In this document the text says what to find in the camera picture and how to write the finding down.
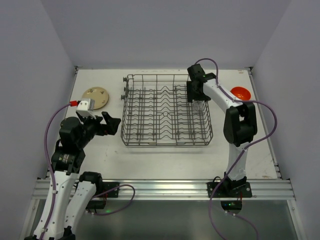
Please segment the small cream plate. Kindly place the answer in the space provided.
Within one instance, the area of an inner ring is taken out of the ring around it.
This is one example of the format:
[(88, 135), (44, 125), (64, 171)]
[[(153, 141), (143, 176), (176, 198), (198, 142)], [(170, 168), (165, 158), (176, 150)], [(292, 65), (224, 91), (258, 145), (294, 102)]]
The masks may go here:
[(93, 109), (98, 110), (108, 103), (110, 95), (103, 87), (96, 86), (87, 89), (82, 94), (82, 98), (94, 100)]

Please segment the orange bowl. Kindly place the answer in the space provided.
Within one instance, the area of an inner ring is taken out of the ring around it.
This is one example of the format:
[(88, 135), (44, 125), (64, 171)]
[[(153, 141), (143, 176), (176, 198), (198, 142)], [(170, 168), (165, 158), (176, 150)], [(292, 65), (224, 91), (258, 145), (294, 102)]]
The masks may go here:
[(252, 97), (251, 92), (242, 86), (235, 86), (230, 90), (230, 92), (243, 101), (249, 101)]

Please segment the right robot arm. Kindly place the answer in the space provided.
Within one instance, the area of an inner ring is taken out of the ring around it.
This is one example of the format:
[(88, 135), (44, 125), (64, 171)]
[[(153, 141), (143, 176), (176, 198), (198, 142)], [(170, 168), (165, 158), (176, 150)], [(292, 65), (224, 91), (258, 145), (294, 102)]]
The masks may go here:
[(187, 69), (187, 101), (214, 101), (225, 114), (223, 135), (229, 143), (228, 165), (224, 182), (238, 188), (247, 181), (245, 147), (258, 132), (255, 105), (243, 102), (217, 81), (218, 75), (205, 73), (200, 64)]

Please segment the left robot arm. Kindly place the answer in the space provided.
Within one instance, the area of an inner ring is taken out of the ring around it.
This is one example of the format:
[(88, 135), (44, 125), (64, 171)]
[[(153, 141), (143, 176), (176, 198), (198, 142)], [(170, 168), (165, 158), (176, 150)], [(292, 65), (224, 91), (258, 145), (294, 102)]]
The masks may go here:
[(121, 119), (72, 116), (60, 123), (59, 140), (51, 157), (51, 180), (44, 209), (30, 240), (74, 240), (80, 218), (94, 194), (103, 189), (98, 172), (80, 174), (85, 146), (95, 136), (114, 136)]

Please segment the aluminium mounting rail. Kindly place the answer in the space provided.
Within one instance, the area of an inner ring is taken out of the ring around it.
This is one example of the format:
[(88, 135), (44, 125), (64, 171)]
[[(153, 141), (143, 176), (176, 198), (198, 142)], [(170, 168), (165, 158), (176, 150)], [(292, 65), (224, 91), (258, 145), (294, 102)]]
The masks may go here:
[[(147, 179), (104, 179), (107, 187), (119, 186), (114, 193), (115, 200), (129, 200), (132, 197), (131, 185), (135, 188), (134, 199), (139, 200), (186, 200), (206, 201), (213, 190), (212, 181), (197, 180), (147, 180)], [(250, 179), (247, 186), (231, 195), (234, 200), (294, 200), (295, 193), (290, 180)]]

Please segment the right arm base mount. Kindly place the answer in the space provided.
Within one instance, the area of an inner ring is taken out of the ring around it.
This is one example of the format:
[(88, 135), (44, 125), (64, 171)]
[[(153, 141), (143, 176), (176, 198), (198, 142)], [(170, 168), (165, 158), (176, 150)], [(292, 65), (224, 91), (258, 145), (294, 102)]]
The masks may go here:
[(251, 185), (247, 181), (247, 177), (243, 177), (240, 180), (230, 180), (227, 178), (223, 183), (217, 188), (213, 194), (213, 198), (219, 199), (235, 199), (235, 200), (221, 200), (220, 205), (224, 211), (238, 214), (243, 207), (244, 198), (252, 198)]

